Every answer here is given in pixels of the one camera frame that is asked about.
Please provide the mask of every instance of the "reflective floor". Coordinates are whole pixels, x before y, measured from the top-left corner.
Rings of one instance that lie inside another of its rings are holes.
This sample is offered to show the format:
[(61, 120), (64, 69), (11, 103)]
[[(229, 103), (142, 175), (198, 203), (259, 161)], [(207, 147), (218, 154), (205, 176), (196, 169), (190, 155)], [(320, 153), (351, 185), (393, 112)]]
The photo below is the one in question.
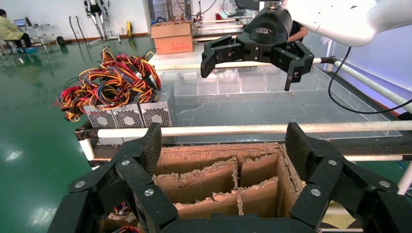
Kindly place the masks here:
[[(71, 123), (54, 106), (66, 81), (96, 67), (104, 46), (114, 53), (143, 55), (153, 48), (148, 37), (85, 45), (52, 46), (50, 55), (0, 58), (0, 219), (1, 232), (45, 233), (68, 184), (90, 171)], [(397, 182), (397, 162), (359, 163)]]

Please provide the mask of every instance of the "wire bundle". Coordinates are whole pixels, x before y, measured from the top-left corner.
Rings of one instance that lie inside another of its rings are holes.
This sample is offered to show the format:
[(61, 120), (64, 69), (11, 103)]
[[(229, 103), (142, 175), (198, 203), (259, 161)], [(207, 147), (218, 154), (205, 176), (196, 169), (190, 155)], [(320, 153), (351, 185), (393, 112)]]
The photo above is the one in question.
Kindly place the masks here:
[(110, 110), (128, 104), (135, 96), (139, 103), (156, 102), (155, 90), (161, 89), (160, 78), (145, 59), (122, 52), (113, 56), (107, 47), (102, 51), (99, 67), (83, 71), (76, 79), (79, 81), (76, 86), (65, 87), (57, 97), (66, 113), (65, 120), (72, 122), (79, 121), (80, 115), (86, 113), (83, 109), (86, 105)]
[(139, 230), (134, 226), (122, 226), (113, 233), (139, 233)]
[(113, 213), (116, 215), (127, 215), (132, 212), (132, 209), (125, 203), (122, 202), (120, 205), (115, 206), (113, 208)]

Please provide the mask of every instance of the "laptop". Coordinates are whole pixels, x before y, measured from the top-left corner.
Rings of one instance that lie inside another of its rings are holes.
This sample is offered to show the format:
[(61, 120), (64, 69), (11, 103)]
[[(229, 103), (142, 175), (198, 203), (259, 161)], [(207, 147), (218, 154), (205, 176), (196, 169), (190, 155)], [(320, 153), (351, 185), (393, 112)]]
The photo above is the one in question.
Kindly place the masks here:
[(16, 19), (14, 20), (14, 24), (19, 27), (24, 27), (26, 26), (26, 21), (24, 19)]

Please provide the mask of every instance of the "person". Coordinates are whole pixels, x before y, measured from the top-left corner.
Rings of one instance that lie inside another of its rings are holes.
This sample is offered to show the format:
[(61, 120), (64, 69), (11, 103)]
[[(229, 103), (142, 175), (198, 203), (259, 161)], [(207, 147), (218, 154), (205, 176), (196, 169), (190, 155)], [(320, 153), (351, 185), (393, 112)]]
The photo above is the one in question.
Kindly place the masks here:
[(14, 41), (18, 48), (22, 48), (21, 40), (24, 40), (26, 48), (24, 51), (35, 51), (36, 48), (32, 48), (32, 42), (27, 33), (18, 31), (18, 26), (12, 24), (7, 19), (7, 13), (5, 10), (0, 9), (0, 40)]
[(308, 34), (308, 29), (302, 26), (302, 24), (293, 21), (292, 23), (292, 29), (291, 29), (291, 35), (288, 38), (288, 43), (294, 42), (294, 41), (303, 41), (303, 37), (305, 37)]

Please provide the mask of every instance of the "power supply unit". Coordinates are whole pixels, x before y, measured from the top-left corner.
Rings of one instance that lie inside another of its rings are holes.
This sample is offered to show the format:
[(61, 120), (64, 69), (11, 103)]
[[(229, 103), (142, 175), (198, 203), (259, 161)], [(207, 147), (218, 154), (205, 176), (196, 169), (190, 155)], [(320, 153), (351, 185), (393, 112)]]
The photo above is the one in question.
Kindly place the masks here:
[[(111, 110), (97, 110), (88, 105), (83, 107), (93, 128), (98, 129), (117, 129), (117, 121)], [(122, 138), (99, 138), (102, 145), (122, 144)]]
[[(124, 129), (124, 128), (148, 128), (152, 122), (159, 122), (162, 127), (176, 125), (174, 112), (174, 88), (172, 84), (165, 84), (162, 90), (156, 91), (158, 102), (138, 103), (138, 98), (133, 102), (112, 110), (97, 110), (85, 106), (93, 128), (99, 129)], [(102, 145), (122, 144), (136, 138), (99, 138)], [(174, 143), (174, 137), (163, 137), (163, 143)]]

